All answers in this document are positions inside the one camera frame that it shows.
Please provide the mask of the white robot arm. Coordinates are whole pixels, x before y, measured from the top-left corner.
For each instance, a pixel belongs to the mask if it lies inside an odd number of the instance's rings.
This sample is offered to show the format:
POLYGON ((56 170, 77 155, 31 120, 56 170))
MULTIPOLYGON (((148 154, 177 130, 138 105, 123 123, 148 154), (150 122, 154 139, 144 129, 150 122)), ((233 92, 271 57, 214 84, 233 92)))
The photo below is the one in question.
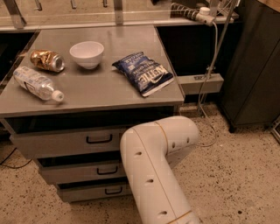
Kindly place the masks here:
POLYGON ((179 115, 122 135, 122 164, 143 224, 200 224, 172 172, 198 141, 196 124, 179 115))

